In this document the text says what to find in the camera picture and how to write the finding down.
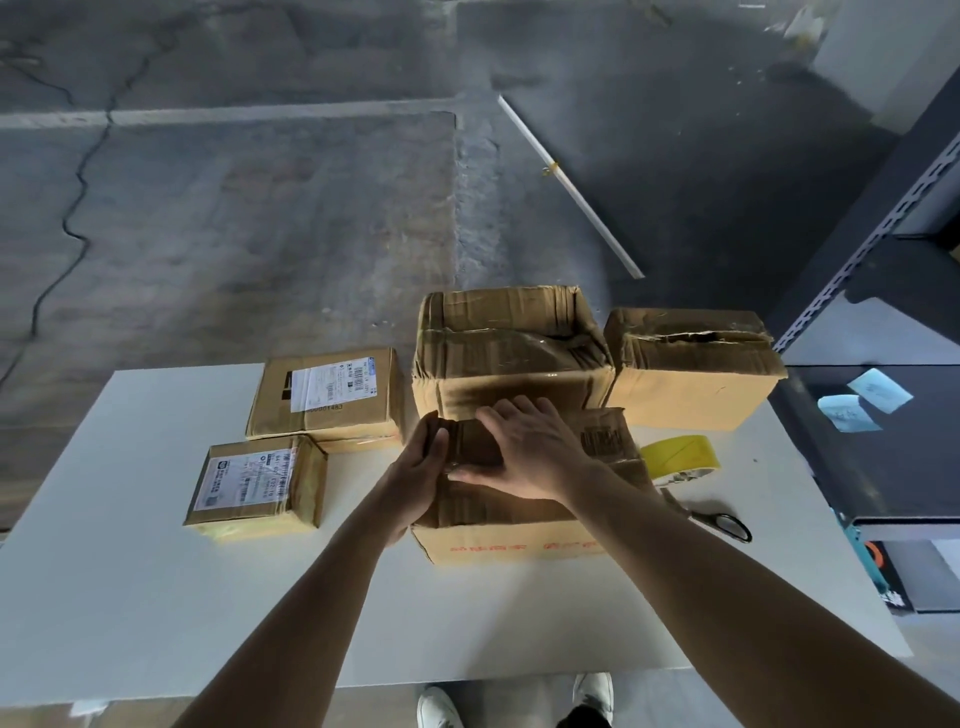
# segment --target concrete floor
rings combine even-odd
[[[331,105],[310,120],[113,130],[72,220],[89,256],[0,390],[0,528],[118,368],[368,344],[408,361],[420,297],[438,288],[578,283],[601,320],[638,303],[763,314],[896,143],[763,32],[800,4],[671,0],[669,24],[613,0],[0,5],[13,50],[43,60],[28,70],[70,91],[0,65],[0,121],[101,109],[117,89],[120,109]],[[629,279],[540,173],[500,91],[647,279]],[[407,104],[338,106],[394,99]],[[77,250],[60,217],[98,132],[0,131],[0,367]],[[960,694],[942,649],[960,644],[955,624],[904,631],[917,668]],[[736,724],[693,672],[616,685],[621,725]],[[416,690],[338,692],[327,724],[410,725]],[[453,691],[468,725],[551,725],[569,678]],[[181,707],[112,706],[98,725],[167,725]],[[58,708],[0,715],[64,721]]]

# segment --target person's left hand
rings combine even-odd
[[[444,471],[449,432],[439,429],[430,451],[423,456],[427,423],[436,418],[437,413],[431,412],[420,419],[403,452],[367,497],[367,505],[375,515],[387,519],[391,544],[403,535],[407,526],[426,513],[437,494],[437,478]]]

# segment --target box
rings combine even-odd
[[[604,333],[616,364],[607,405],[631,425],[736,429],[787,376],[750,311],[615,308]]]
[[[588,454],[608,463],[632,485],[653,488],[621,410],[568,412],[564,419]],[[450,429],[446,471],[460,464],[502,462],[496,442],[478,421],[446,425]],[[554,500],[509,496],[451,481],[445,475],[433,504],[411,530],[434,564],[569,558],[604,552],[584,526]]]
[[[397,445],[403,380],[393,349],[271,359],[256,390],[247,438],[307,434],[325,452]]]
[[[575,286],[431,293],[420,307],[413,365],[421,416],[470,419],[525,394],[560,409],[599,407],[613,383],[610,350]]]
[[[325,483],[326,454],[304,435],[215,445],[183,525],[216,541],[311,531]]]

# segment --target white table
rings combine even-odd
[[[396,456],[331,456],[315,533],[217,546],[182,528],[207,447],[243,439],[260,372],[113,376],[0,548],[0,705],[196,694]],[[684,497],[728,503],[754,532],[745,551],[909,655],[770,406],[709,437],[723,470]],[[607,556],[438,568],[408,535],[380,560],[339,685],[688,665]]]

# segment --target hand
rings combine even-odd
[[[410,440],[400,456],[377,480],[364,505],[378,517],[385,518],[390,528],[390,544],[394,544],[407,526],[426,513],[437,494],[437,478],[444,471],[446,446],[450,433],[440,429],[423,456],[427,424],[437,419],[437,413],[425,415],[417,423]]]
[[[486,485],[511,496],[564,502],[567,487],[583,482],[596,465],[553,402],[543,397],[536,406],[522,395],[500,400],[493,407],[480,407],[477,420],[500,446],[503,466],[464,465],[449,474],[451,480]]]

